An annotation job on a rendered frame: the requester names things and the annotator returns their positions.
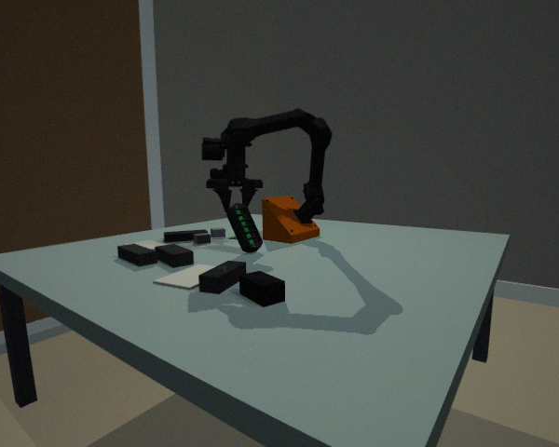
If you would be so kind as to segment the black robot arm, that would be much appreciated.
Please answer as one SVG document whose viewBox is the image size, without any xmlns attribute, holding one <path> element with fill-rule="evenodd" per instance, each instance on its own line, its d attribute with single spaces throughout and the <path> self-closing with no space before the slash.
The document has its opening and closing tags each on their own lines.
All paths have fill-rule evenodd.
<svg viewBox="0 0 559 447">
<path fill-rule="evenodd" d="M 202 138 L 202 160 L 238 160 L 245 161 L 245 146 L 252 146 L 250 141 L 259 135 L 293 127 L 303 129 L 312 144 L 310 175 L 308 183 L 304 183 L 303 193 L 306 202 L 294 210 L 294 214 L 301 224 L 312 224 L 314 215 L 324 213 L 324 193 L 322 190 L 322 175 L 325 150 L 332 139 L 332 131 L 322 118 L 308 114 L 301 109 L 272 115 L 268 117 L 250 119 L 232 119 L 219 138 Z M 229 138 L 228 138 L 229 137 Z"/>
</svg>

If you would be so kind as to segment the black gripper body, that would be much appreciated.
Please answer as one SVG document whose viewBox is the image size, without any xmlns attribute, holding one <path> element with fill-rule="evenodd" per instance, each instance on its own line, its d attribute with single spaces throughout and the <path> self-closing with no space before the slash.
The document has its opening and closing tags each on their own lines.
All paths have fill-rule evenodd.
<svg viewBox="0 0 559 447">
<path fill-rule="evenodd" d="M 261 180 L 251 180 L 245 178 L 245 161 L 227 160 L 225 179 L 208 179 L 206 188 L 215 188 L 216 190 L 228 190 L 228 186 L 242 186 L 242 189 L 263 188 Z M 238 183 L 239 182 L 239 183 Z"/>
</svg>

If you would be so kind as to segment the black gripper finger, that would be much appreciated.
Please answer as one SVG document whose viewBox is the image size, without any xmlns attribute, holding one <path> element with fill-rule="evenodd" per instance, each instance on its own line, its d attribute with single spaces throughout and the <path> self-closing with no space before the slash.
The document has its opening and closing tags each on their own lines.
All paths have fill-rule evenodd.
<svg viewBox="0 0 559 447">
<path fill-rule="evenodd" d="M 258 191 L 258 189 L 239 189 L 239 190 L 242 193 L 242 204 L 248 207 L 252 200 L 253 195 L 255 194 L 256 191 Z"/>
<path fill-rule="evenodd" d="M 225 212 L 228 212 L 229 211 L 229 206 L 230 206 L 230 199 L 231 199 L 232 190 L 212 189 L 212 191 L 215 191 L 219 195 L 219 197 L 221 198 L 223 207 L 225 209 Z"/>
</svg>

